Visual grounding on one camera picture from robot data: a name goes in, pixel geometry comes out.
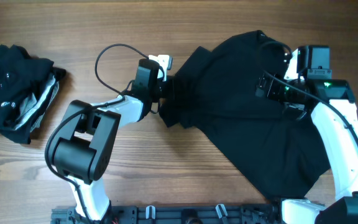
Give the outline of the black t-shirt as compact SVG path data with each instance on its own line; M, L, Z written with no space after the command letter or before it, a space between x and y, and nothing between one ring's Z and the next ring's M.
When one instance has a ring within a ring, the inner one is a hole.
M330 168L309 116L297 121L281 103L255 96L264 69L286 72L283 59L261 30L198 47L174 76L175 98L160 107L167 126L198 128L267 199L302 198Z

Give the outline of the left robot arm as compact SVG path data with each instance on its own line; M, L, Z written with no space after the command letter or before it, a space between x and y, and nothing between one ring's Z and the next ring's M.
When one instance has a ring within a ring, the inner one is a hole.
M89 104L74 100L45 147L47 167L70 184L76 206L54 209L52 223L117 223L111 213L103 174L119 128L142 120L159 103L169 55L139 60L135 79L115 99Z

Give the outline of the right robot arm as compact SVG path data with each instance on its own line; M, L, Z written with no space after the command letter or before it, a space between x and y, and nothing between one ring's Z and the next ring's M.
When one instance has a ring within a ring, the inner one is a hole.
M348 81L332 78L330 48L305 45L284 49L287 70L278 75L263 70L256 96L268 98L307 114L321 136L335 185L329 207L307 199L280 203L283 223L358 223L358 116Z

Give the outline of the folded black shirt on pile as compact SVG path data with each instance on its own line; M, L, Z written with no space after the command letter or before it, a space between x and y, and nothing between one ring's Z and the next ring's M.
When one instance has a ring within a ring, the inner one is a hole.
M53 68L47 58L31 57L25 48L0 45L0 126L14 125L22 114L22 102L40 94Z

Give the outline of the left white rail clip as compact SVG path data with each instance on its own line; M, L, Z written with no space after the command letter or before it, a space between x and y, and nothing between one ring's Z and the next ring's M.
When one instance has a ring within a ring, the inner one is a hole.
M146 220L156 219L156 208L153 205L149 205L145 208L145 219Z

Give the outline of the white rail clip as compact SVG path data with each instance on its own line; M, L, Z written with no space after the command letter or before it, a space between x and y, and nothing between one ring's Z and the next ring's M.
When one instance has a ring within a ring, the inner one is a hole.
M149 205L145 208L145 219L146 220L156 219L156 208L153 205Z
M227 219L227 210L225 208L224 204L217 204L216 207L216 213L218 215L220 224L228 224L228 219Z

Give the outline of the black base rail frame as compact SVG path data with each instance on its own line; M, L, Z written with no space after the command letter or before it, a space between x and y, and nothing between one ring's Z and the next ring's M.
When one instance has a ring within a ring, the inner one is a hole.
M202 223L220 223L215 206L205 207L155 207L156 219L145 219L145 208L136 206L112 206L100 223L121 224L182 224L191 218L199 218ZM242 206L225 205L229 223L283 223L276 205L245 204Z

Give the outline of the right white rail clip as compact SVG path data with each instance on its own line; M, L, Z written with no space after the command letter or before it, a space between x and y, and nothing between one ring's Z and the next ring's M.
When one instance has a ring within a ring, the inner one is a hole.
M217 204L216 207L216 213L218 215L220 224L228 224L228 219L227 219L227 210L225 208L224 204Z

